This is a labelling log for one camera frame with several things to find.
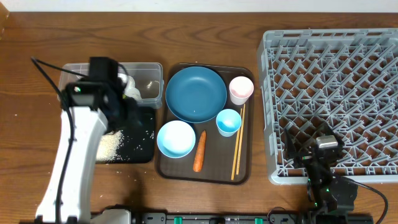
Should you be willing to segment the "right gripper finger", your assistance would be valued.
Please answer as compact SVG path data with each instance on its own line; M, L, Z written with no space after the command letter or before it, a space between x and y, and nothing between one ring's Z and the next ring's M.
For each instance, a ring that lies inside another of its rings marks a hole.
M330 128L330 126L327 123L323 124L323 130L325 135L324 136L328 136L328 135L334 135L334 137L337 139L338 141L338 146L343 146L344 142L340 139L340 137Z
M285 152L287 155L287 159L293 159L296 156L296 148L293 144L293 140L286 128L284 128L284 134L285 134Z

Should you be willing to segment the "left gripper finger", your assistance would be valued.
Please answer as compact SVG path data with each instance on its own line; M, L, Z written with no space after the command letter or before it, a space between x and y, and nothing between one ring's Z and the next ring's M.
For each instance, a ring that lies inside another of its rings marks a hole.
M135 99L126 99L126 129L143 127L141 109Z
M120 110L106 110L105 117L108 120L106 134L115 133L123 129L129 121L128 112L125 108L121 108Z

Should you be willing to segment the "white napkin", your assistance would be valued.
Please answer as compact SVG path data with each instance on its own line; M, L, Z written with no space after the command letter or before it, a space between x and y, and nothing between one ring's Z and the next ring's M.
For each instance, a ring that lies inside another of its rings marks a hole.
M125 75L123 73L119 73L118 77L122 80L122 83L125 86L124 96L134 98L137 101L141 101L142 100L141 93L136 88L136 83L133 77Z

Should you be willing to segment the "light blue rice bowl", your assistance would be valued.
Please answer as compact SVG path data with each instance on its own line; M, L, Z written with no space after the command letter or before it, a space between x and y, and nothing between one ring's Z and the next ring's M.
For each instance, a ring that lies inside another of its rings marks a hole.
M159 151L172 159L178 159L189 154L196 143L193 128L184 121L170 121L164 124L157 134Z

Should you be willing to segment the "orange carrot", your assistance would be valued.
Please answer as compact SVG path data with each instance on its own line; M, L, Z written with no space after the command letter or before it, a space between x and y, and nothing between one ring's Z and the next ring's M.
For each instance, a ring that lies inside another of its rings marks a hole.
M200 139L193 162L193 171L200 172L203 167L203 161L205 156L205 144L206 144L206 131L203 131L200 135Z

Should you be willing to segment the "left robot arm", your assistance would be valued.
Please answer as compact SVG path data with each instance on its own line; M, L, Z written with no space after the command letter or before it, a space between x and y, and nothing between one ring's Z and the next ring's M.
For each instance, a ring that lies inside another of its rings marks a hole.
M82 78L60 90L62 130L35 223L93 223L91 188L103 135L137 124L132 78Z

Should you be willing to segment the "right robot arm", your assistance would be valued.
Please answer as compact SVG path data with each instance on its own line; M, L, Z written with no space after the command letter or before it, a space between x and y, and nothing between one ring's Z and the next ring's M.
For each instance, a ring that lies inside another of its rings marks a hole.
M344 142L323 124L324 135L315 138L307 151L297 150L287 129L284 146L295 168L307 173L307 195L314 207L297 217L296 223L348 223L348 212L354 209L358 186L335 177L330 166L342 156Z

